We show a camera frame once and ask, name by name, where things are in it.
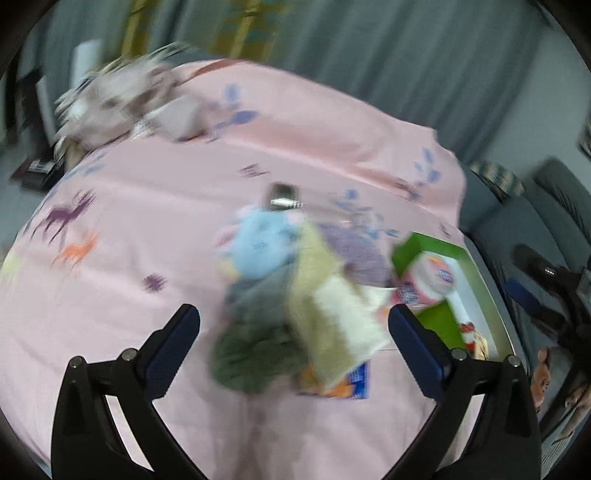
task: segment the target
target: pink bedsheet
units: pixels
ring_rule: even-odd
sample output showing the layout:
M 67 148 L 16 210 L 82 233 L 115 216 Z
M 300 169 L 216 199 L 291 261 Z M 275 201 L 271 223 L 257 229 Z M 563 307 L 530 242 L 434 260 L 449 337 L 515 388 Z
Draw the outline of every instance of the pink bedsheet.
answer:
M 213 239 L 236 210 L 283 181 L 335 195 L 354 190 L 383 218 L 376 244 L 386 255 L 412 231 L 461 245 L 462 171 L 432 130 L 278 70 L 241 63 L 185 88 L 218 102 L 213 141 L 152 137 L 95 151 L 19 235 L 0 277 L 0 406 L 49 461 L 67 361 L 113 359 L 139 347 L 191 303 L 201 333 L 155 405 L 209 478 L 379 479 L 433 409 L 399 352 L 372 358 L 367 400 L 301 397 L 287 380 L 257 398 L 217 386 L 206 361 L 223 327 L 225 286 Z M 392 230 L 396 236 L 387 235 Z M 448 461 L 461 452 L 477 410 Z M 121 424 L 118 412 L 115 419 Z M 129 433 L 122 436 L 144 462 Z

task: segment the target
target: pink label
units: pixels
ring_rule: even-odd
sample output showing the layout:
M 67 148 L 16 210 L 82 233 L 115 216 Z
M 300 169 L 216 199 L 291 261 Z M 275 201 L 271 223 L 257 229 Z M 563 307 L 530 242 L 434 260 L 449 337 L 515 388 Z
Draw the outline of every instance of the pink label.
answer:
M 400 285 L 396 293 L 400 300 L 399 303 L 404 303 L 408 308 L 415 312 L 420 312 L 431 305 L 435 305 L 439 302 L 437 299 L 432 299 L 425 295 L 422 290 L 419 290 L 414 282 L 410 281 L 409 275 L 403 275 Z

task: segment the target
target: floor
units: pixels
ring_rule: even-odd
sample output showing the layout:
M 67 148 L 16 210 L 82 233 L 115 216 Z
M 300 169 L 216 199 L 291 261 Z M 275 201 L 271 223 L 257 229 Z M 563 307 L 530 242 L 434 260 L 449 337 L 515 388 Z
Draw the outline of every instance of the floor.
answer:
M 20 183 L 9 180 L 24 157 L 21 148 L 0 146 L 0 249 L 4 252 L 43 200 L 43 195 L 23 190 Z

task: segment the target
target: pillow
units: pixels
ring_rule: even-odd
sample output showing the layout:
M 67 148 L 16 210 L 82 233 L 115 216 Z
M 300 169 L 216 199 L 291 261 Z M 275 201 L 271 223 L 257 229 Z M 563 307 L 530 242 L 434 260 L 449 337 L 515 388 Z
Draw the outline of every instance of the pillow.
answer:
M 564 207 L 591 244 L 591 194 L 577 177 L 560 160 L 551 158 L 534 180 Z
M 524 195 L 552 233 L 567 266 L 576 271 L 586 266 L 591 245 L 566 210 L 533 182 L 527 184 Z

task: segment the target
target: green cloth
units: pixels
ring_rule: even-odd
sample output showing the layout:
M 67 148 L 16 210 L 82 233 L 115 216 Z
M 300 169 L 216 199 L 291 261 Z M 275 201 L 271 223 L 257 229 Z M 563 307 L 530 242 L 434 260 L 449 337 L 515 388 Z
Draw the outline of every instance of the green cloth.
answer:
M 286 326 L 234 323 L 215 343 L 209 367 L 224 387 L 260 394 L 275 377 L 295 374 L 307 364 L 306 353 Z

